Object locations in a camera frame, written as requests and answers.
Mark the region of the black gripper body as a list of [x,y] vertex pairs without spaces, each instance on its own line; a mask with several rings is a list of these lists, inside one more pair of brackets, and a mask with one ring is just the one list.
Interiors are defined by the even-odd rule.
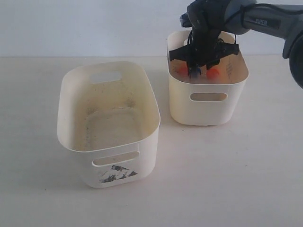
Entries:
[[181,60],[196,67],[205,66],[205,57],[216,56],[220,59],[229,55],[239,54],[239,45],[236,41],[225,42],[218,29],[202,32],[193,28],[187,37],[185,46],[169,51],[169,60]]

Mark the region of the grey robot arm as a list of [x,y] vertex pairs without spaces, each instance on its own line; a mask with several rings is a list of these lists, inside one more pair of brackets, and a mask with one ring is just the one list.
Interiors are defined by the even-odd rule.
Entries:
[[255,0],[195,0],[180,16],[181,26],[191,28],[187,44],[169,51],[169,61],[187,64],[187,74],[197,77],[200,67],[212,68],[220,60],[240,53],[236,42],[227,43],[221,32],[242,35],[250,30],[284,39],[282,56],[298,86],[303,85],[303,7],[273,5]]

